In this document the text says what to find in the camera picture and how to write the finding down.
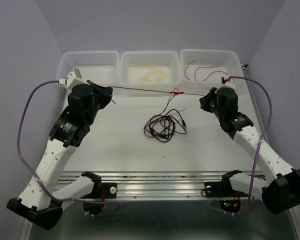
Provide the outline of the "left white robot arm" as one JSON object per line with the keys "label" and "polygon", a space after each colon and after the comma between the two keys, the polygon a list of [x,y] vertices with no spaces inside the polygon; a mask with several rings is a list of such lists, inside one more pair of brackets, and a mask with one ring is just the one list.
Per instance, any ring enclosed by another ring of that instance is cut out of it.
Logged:
{"label": "left white robot arm", "polygon": [[11,198],[7,209],[45,230],[52,229],[63,211],[72,203],[82,203],[91,217],[100,215],[105,206],[106,190],[102,179],[91,171],[55,191],[55,186],[69,159],[89,133],[97,112],[112,100],[113,88],[89,81],[74,86],[67,97],[68,105],[54,123],[45,152],[33,169],[20,154],[32,178],[23,192]]}

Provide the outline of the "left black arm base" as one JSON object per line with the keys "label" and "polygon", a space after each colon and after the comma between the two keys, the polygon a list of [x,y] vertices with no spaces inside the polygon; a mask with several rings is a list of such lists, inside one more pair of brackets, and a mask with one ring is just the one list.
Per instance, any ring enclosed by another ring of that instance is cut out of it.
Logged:
{"label": "left black arm base", "polygon": [[[116,182],[100,182],[98,186],[93,186],[90,193],[82,194],[80,199],[90,201],[115,200],[117,198],[118,184]],[[120,208],[119,203],[107,203],[107,204],[93,204],[82,203],[82,209],[86,216],[95,217],[107,217],[114,214]]]}

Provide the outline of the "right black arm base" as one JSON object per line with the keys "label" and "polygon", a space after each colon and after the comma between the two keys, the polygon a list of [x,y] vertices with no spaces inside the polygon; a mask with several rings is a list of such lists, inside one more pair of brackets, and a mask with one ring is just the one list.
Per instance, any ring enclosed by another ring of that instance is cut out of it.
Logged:
{"label": "right black arm base", "polygon": [[248,196],[244,192],[233,190],[221,181],[206,182],[200,193],[203,197],[218,199],[219,208],[216,209],[232,216],[242,215],[239,213],[242,206],[241,198]]}

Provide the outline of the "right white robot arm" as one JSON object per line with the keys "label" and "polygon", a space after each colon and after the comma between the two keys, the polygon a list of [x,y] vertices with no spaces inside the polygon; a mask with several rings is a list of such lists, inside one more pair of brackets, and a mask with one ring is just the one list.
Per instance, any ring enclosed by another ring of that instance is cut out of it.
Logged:
{"label": "right white robot arm", "polygon": [[228,87],[213,87],[200,100],[200,108],[217,117],[221,129],[257,161],[265,179],[252,180],[241,170],[222,175],[221,181],[205,187],[208,198],[233,197],[237,192],[261,200],[275,215],[300,205],[300,169],[285,162],[267,142],[260,139],[253,122],[238,109],[238,95]]}

